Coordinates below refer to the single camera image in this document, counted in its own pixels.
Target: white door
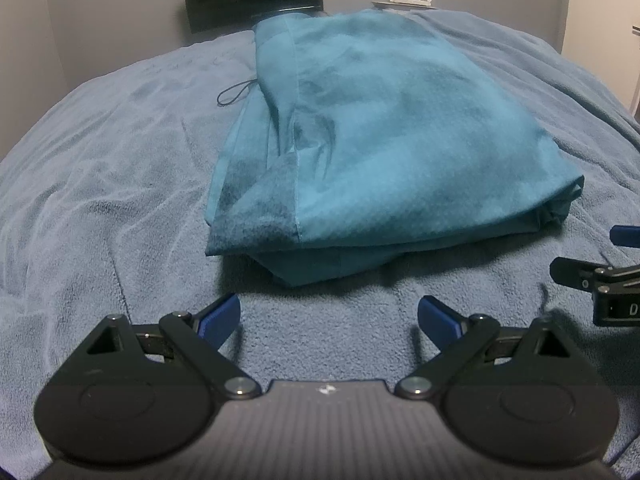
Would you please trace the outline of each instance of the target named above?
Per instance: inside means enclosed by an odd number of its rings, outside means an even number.
[[[640,98],[640,0],[569,0],[562,55],[600,78],[629,111]]]

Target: gray ribbed panel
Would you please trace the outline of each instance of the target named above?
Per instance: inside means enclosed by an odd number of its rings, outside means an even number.
[[[277,381],[262,397],[228,402],[189,449],[136,471],[54,464],[39,480],[612,480],[601,463],[559,472],[493,462],[461,444],[433,406],[383,381]]]

